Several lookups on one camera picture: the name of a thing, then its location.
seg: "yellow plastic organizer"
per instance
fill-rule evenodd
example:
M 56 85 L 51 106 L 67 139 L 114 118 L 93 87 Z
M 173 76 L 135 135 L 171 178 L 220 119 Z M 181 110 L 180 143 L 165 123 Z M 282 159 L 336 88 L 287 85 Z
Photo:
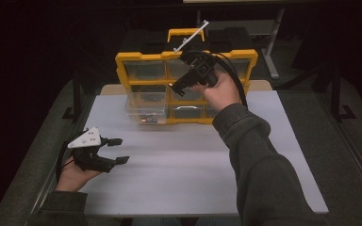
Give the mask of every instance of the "yellow plastic organizer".
M 127 91 L 126 112 L 138 123 L 212 123 L 216 112 L 201 94 L 184 89 L 186 94 L 181 97 L 168 87 L 169 83 L 175 82 L 189 70 L 189 65 L 179 59 L 182 51 L 175 53 L 173 48 L 180 45 L 184 36 L 196 31 L 197 28 L 171 29 L 167 34 L 144 30 L 127 33 L 123 47 L 116 56 L 117 74 Z M 238 33 L 239 38 L 236 44 L 233 43 L 235 33 Z M 222 54 L 218 57 L 227 57 L 247 93 L 250 74 L 257 62 L 257 52 L 251 47 L 247 31 L 241 27 L 230 27 L 212 34 L 208 32 L 206 37 L 201 31 L 190 45 L 208 53 L 214 53 L 215 50 L 216 53 Z M 218 51 L 223 48 L 223 40 L 227 35 L 232 36 L 228 50 Z M 229 48 L 241 45 L 244 49 Z

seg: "light gray floor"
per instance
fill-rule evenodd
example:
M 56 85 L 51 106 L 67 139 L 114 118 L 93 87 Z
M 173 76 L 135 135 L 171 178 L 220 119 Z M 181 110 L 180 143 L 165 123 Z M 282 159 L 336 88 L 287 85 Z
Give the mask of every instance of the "light gray floor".
M 257 50 L 266 40 L 255 43 Z M 273 86 L 281 85 L 302 71 L 290 65 L 299 48 L 298 40 L 278 40 L 272 51 L 280 79 L 272 80 L 260 58 L 251 79 L 266 79 Z M 329 114 L 330 91 L 314 93 L 309 78 L 293 89 L 280 90 L 281 101 L 307 163 L 321 188 L 330 213 L 325 217 L 329 225 L 362 225 L 362 178 L 354 158 L 334 119 Z M 83 99 L 84 119 L 93 97 Z M 362 102 L 354 86 L 342 80 L 341 103 L 348 105 L 357 119 L 343 120 L 342 126 L 354 146 L 362 154 Z M 62 142 L 82 129 L 82 123 L 73 123 L 61 117 L 73 105 L 72 83 L 66 85 L 54 102 L 41 130 L 35 137 L 22 166 L 19 168 L 0 205 L 0 225 L 24 225 L 44 182 L 53 169 Z M 120 225 L 117 219 L 89 218 L 90 225 Z

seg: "white table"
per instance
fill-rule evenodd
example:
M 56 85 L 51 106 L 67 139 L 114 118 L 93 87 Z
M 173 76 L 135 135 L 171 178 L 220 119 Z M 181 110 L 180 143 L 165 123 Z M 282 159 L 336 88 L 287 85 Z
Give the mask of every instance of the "white table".
M 251 111 L 271 125 L 270 139 L 296 169 L 316 213 L 328 208 L 308 167 L 276 91 L 250 91 Z M 88 182 L 85 213 L 107 217 L 235 216 L 237 187 L 228 150 L 211 125 L 138 125 L 125 114 L 125 95 L 97 96 L 86 128 L 123 139 L 103 147 L 108 158 L 129 155 L 127 164 Z

